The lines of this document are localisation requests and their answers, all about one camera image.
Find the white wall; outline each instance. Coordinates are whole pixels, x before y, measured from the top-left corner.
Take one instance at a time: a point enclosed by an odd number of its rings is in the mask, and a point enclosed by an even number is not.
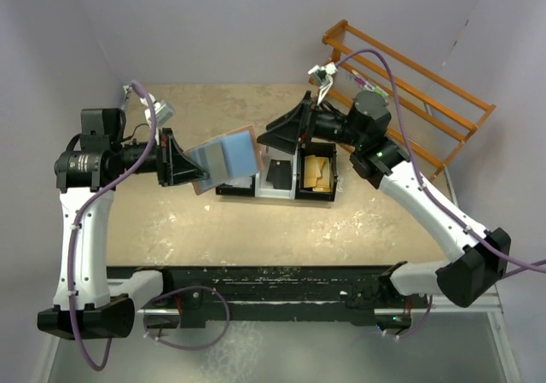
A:
[[[82,0],[126,82],[292,83],[338,20],[439,69],[478,0]]]
[[[511,255],[546,258],[546,0],[480,0],[442,72],[497,110],[450,168],[463,208],[512,236]],[[546,276],[499,282],[526,382],[544,382]]]
[[[121,85],[78,0],[0,0],[0,381],[30,381],[61,256],[53,164]]]

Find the wall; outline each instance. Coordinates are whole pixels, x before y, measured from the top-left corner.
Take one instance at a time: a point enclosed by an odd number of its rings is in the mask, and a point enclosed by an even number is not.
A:
[[[478,0],[82,0],[124,81],[292,83],[347,19],[438,70]]]
[[[543,93],[546,0],[480,0],[443,76],[497,104],[450,168],[463,208],[512,236],[511,254],[546,258]],[[544,381],[544,283],[525,273],[499,282],[509,336],[526,382]]]
[[[83,107],[119,105],[121,85],[78,0],[0,0],[0,381],[28,382],[61,256],[53,164]]]

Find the table top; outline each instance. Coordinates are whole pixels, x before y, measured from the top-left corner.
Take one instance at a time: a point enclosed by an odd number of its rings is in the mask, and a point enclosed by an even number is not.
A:
[[[299,103],[308,84],[148,85],[177,114],[183,149],[254,125],[257,134]],[[144,122],[131,95],[125,134]],[[148,130],[137,131],[146,140]],[[444,259],[436,241],[401,206],[358,177],[338,148],[334,203],[196,196],[186,184],[163,188],[155,174],[116,190],[108,228],[108,265],[377,265]],[[430,176],[433,167],[422,160]],[[434,181],[449,196],[444,175]]]

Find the wooden rack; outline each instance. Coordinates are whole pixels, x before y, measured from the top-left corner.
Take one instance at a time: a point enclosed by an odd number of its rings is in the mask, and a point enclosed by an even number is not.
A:
[[[453,158],[462,148],[464,143],[467,142],[470,136],[474,134],[478,130],[478,128],[487,120],[487,118],[491,115],[491,113],[495,109],[495,105],[488,104],[480,100],[478,97],[471,95],[467,91],[445,80],[444,78],[441,78],[436,73],[431,72],[425,67],[415,63],[408,57],[398,53],[396,50],[391,49],[388,46],[385,46],[384,44],[373,39],[366,33],[361,32],[357,28],[349,25],[346,20],[341,20],[340,22],[338,22],[334,27],[330,28],[322,37],[322,42],[324,44],[332,46],[333,48],[332,54],[329,57],[328,62],[339,61],[342,55],[349,55],[352,52],[352,50],[348,48],[342,42],[345,39],[346,32],[349,32],[352,35],[356,36],[357,38],[362,39],[364,42],[376,47],[378,50],[380,50],[384,54],[391,56],[391,58],[396,59],[397,61],[403,63],[407,67],[410,67],[411,69],[425,76],[426,78],[429,78],[436,84],[439,84],[440,86],[443,86],[447,90],[460,96],[467,102],[472,103],[478,109],[483,110],[484,114],[479,118],[479,120],[476,123],[474,123],[473,121],[466,119],[465,117],[457,113],[454,109],[447,107],[443,103],[433,99],[432,97],[418,90],[416,87],[412,86],[410,83],[402,80],[401,78],[396,78],[396,85],[399,89],[409,93],[410,95],[415,97],[417,100],[424,103],[425,106],[429,106],[430,108],[433,108],[436,111],[442,113],[445,117],[449,118],[450,120],[460,125],[462,127],[462,130],[465,131],[465,133],[461,133],[460,131],[457,131],[453,127],[447,125],[445,122],[439,119],[436,119],[432,114],[416,106],[413,102],[403,97],[400,97],[400,104],[404,108],[416,114],[417,116],[419,116],[420,118],[428,122],[429,124],[433,125],[437,129],[442,131],[444,134],[458,141],[457,145],[455,145],[455,147],[451,150],[451,152],[447,155],[447,157],[441,160],[437,156],[433,155],[431,151],[422,147],[421,145],[419,145],[418,143],[412,140],[412,148],[415,150],[415,152],[419,154],[423,159],[425,159],[426,161],[428,161],[429,163],[431,163],[432,165],[436,167],[436,171],[430,177],[432,181],[453,160]],[[352,66],[350,62],[353,62],[353,63],[356,62],[364,67],[367,67],[372,72],[379,74],[381,77],[388,80],[388,76],[386,74],[385,69],[383,69],[383,67],[376,65],[375,63],[373,63],[372,61],[366,59],[365,57],[361,55],[354,56],[353,58],[351,58],[349,61],[347,61],[341,66],[349,72],[352,72],[352,71],[358,72],[364,78],[376,84],[377,86],[381,87],[386,93],[392,96],[392,89],[390,88],[390,84],[387,85],[387,84],[378,82],[376,79],[374,79],[373,77],[370,77],[367,73],[363,72],[361,69]],[[342,104],[348,107],[350,107],[352,104],[352,99],[350,97],[347,97],[341,94],[337,89],[335,89],[335,86],[332,89],[330,89],[328,96],[333,97],[334,99],[338,100],[339,102],[341,102]],[[398,142],[403,142],[402,134],[398,130],[398,127],[395,128],[393,126],[390,126],[388,129],[388,134],[393,139],[397,140]]]

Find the gray floor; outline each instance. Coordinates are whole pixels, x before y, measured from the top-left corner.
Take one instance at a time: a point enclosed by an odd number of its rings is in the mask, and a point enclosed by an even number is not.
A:
[[[177,351],[143,338],[142,318],[127,339],[113,342],[98,374],[74,342],[63,340],[49,382],[504,382],[486,314],[433,313],[423,329],[398,343],[374,328],[345,323],[234,322],[212,349]],[[223,324],[175,330],[172,341],[204,343]],[[86,341],[98,360],[104,341]]]

